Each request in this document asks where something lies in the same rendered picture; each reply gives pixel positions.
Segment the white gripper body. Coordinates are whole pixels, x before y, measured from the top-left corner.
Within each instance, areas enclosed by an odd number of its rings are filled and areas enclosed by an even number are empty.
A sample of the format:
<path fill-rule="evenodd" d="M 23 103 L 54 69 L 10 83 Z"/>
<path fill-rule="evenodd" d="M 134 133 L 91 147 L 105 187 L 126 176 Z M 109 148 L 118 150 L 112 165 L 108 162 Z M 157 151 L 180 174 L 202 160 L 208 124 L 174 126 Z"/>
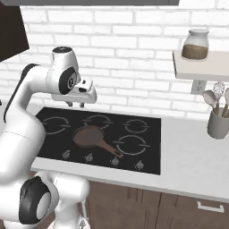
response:
<path fill-rule="evenodd" d="M 91 86 L 89 89 L 75 86 L 66 95 L 52 94 L 51 97 L 55 101 L 94 104 L 97 101 L 97 92 L 94 86 Z"/>

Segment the brown frying pan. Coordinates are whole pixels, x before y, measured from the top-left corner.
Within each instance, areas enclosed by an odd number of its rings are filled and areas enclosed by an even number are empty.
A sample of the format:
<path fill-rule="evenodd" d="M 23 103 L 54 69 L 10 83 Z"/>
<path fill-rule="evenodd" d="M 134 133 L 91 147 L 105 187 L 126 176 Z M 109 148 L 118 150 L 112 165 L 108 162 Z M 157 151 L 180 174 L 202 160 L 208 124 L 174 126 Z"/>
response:
<path fill-rule="evenodd" d="M 72 134 L 72 140 L 81 148 L 101 147 L 116 157 L 122 158 L 123 153 L 108 145 L 104 137 L 104 132 L 93 125 L 82 126 Z"/>

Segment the black hob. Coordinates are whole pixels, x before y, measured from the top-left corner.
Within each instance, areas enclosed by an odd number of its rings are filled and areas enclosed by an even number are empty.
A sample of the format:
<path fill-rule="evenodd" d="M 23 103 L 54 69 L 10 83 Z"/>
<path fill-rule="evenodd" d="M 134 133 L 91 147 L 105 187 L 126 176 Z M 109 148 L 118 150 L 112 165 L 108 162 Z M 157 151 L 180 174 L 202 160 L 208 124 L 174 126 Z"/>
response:
<path fill-rule="evenodd" d="M 108 114 L 84 110 L 68 110 L 44 107 L 37 118 L 46 130 L 46 139 L 38 155 L 43 158 L 69 161 L 73 163 L 98 165 L 115 169 L 160 174 L 161 159 L 161 120 L 125 114 Z M 119 158 L 100 147 L 81 148 L 72 140 L 72 134 L 82 126 L 99 127 L 105 134 L 104 140 L 111 147 L 123 153 Z M 62 154 L 69 150 L 67 159 Z M 85 161 L 85 156 L 92 153 L 93 160 Z M 113 158 L 119 164 L 111 164 Z M 142 169 L 135 165 L 141 161 Z"/>

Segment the dark extractor hood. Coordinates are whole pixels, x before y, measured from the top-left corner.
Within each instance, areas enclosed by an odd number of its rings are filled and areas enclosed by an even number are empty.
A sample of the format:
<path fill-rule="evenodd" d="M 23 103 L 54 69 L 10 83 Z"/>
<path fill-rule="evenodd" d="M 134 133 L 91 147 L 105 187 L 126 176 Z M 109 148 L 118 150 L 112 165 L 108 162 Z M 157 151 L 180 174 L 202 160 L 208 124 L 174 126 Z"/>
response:
<path fill-rule="evenodd" d="M 0 62 L 29 48 L 20 7 L 0 2 Z"/>

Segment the brown cupboard door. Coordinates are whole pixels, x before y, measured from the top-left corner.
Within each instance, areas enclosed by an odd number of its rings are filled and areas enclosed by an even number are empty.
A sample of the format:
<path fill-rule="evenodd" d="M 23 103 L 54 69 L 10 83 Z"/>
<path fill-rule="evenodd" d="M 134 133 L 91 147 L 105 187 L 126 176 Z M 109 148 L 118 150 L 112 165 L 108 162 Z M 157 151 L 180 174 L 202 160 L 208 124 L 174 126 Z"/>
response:
<path fill-rule="evenodd" d="M 89 184 L 91 229 L 155 229 L 159 192 L 102 182 Z"/>

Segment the glass jar with brown contents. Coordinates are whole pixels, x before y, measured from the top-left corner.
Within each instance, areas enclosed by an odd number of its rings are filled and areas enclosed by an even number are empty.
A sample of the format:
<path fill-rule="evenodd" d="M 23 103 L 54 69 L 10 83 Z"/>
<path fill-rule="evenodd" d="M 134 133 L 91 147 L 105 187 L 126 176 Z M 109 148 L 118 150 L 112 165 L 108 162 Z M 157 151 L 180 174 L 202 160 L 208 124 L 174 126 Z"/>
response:
<path fill-rule="evenodd" d="M 182 57 L 201 61 L 208 57 L 208 30 L 190 29 L 182 47 Z"/>

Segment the wooden spoon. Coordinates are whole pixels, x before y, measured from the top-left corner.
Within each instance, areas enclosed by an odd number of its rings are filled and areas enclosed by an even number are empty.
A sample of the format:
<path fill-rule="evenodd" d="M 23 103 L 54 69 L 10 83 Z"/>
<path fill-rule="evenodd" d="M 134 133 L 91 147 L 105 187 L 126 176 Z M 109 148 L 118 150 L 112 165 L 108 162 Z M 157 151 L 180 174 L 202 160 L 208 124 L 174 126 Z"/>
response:
<path fill-rule="evenodd" d="M 216 102 L 216 97 L 215 97 L 214 92 L 212 90 L 205 90 L 202 93 L 202 96 L 205 102 L 212 107 L 213 112 L 217 114 L 217 110 L 216 110 L 217 102 Z"/>

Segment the grey utensil pot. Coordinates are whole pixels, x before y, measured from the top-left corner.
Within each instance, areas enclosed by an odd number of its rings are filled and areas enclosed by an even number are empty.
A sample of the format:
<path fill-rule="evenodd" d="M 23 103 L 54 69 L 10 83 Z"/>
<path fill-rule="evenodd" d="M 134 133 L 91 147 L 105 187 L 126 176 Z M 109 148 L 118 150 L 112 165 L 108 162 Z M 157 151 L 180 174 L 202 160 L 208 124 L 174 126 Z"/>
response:
<path fill-rule="evenodd" d="M 223 108 L 219 108 L 218 114 L 211 111 L 208 119 L 208 135 L 214 139 L 222 140 L 229 132 L 229 117 L 223 117 Z"/>

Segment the wooden spatula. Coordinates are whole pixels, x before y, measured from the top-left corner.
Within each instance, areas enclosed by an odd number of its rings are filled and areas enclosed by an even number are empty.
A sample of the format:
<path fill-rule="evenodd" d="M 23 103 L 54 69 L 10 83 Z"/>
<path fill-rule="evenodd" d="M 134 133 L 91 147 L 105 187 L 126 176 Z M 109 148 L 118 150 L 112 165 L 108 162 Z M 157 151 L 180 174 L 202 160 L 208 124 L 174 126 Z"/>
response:
<path fill-rule="evenodd" d="M 224 117 L 224 118 L 226 116 L 226 112 L 227 112 L 228 106 L 229 106 L 229 88 L 227 88 L 225 90 L 225 107 L 224 107 L 224 110 L 223 110 L 223 113 L 222 113 L 222 117 Z"/>

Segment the brown drawer front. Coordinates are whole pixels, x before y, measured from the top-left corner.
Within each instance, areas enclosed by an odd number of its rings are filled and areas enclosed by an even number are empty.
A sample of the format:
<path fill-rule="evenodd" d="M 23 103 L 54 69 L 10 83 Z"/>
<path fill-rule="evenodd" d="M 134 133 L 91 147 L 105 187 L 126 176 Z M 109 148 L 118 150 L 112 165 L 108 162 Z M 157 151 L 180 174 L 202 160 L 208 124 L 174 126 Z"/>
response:
<path fill-rule="evenodd" d="M 197 209 L 198 201 L 211 207 L 223 205 L 225 212 Z M 229 203 L 162 193 L 156 229 L 229 229 Z"/>

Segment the pale wall shelf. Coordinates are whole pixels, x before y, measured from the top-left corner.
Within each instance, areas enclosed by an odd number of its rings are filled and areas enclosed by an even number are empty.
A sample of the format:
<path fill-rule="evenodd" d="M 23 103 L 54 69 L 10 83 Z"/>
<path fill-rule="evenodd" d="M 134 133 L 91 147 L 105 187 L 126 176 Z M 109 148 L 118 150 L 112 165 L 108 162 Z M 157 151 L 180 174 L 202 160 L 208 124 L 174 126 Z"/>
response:
<path fill-rule="evenodd" d="M 174 50 L 173 60 L 177 79 L 229 82 L 229 52 L 209 51 L 205 60 L 194 61 Z"/>

